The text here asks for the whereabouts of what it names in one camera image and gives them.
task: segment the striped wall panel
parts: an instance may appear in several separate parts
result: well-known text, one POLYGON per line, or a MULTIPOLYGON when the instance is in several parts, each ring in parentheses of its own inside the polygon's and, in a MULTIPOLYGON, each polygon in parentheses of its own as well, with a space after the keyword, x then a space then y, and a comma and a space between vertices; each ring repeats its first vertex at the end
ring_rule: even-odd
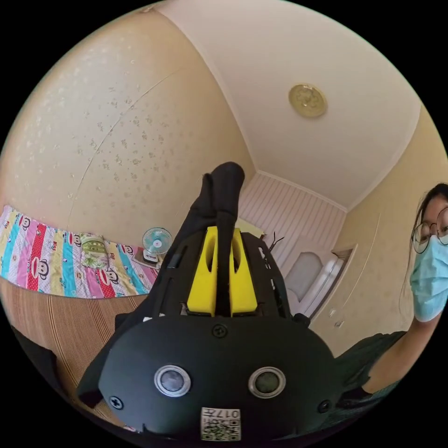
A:
POLYGON ((285 237, 273 250, 279 266, 297 242, 306 237, 322 249, 332 250, 346 213, 298 187, 257 173, 241 195, 239 217, 266 234, 266 244, 285 237))

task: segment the qr code label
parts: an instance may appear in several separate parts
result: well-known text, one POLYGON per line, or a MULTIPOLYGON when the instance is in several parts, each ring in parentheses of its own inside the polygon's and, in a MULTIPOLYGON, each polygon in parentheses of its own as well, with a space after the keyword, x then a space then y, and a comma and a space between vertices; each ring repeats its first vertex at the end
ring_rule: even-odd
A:
POLYGON ((207 441, 241 440, 241 413, 239 409, 203 407, 201 411, 201 438, 207 441))

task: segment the fan base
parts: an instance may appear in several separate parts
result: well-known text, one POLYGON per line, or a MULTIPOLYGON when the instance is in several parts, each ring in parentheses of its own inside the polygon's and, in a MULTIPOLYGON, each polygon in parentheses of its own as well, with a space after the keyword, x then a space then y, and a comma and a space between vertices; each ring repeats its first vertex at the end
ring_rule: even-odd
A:
POLYGON ((158 255, 153 255, 150 252, 148 252, 146 249, 143 250, 143 259, 145 261, 149 261, 150 263, 155 263, 157 264, 159 261, 159 256, 158 255))

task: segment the eyeglasses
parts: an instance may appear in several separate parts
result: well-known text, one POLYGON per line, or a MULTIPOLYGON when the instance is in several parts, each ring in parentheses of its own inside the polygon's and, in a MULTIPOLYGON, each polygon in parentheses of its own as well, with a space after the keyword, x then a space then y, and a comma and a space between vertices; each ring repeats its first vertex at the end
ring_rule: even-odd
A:
POLYGON ((421 223, 414 230, 412 244, 417 253, 423 253, 426 250, 432 234, 436 235, 444 246, 448 245, 448 207, 439 213, 436 223, 421 223), (436 227, 435 233, 431 233, 433 226, 436 227))

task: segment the ceiling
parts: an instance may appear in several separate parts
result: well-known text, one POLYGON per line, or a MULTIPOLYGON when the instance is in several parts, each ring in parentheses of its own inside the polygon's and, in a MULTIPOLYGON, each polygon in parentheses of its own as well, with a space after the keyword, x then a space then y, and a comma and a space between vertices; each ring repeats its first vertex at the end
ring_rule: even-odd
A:
POLYGON ((207 63, 258 170, 349 210, 407 147, 417 94, 343 25, 281 0, 166 0, 156 8, 207 63), (292 109, 288 92, 298 83, 323 91, 326 114, 306 119, 292 109))

